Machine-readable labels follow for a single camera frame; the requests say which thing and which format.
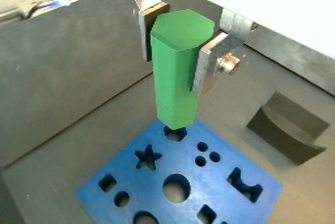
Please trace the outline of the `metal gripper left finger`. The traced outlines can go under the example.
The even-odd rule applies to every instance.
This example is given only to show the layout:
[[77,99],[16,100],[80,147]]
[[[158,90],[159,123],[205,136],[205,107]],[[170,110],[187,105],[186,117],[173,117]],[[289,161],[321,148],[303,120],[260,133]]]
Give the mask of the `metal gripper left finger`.
[[140,51],[143,59],[151,61],[150,31],[157,17],[170,11],[170,5],[162,0],[134,0],[139,25]]

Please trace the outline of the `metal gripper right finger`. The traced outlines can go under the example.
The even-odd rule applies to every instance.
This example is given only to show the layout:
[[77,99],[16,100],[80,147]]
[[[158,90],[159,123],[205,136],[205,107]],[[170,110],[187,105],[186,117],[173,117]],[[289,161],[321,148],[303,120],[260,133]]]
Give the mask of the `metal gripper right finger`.
[[233,74],[241,60],[234,50],[245,43],[253,29],[253,21],[224,8],[220,30],[198,50],[193,93],[199,97],[214,85],[221,72]]

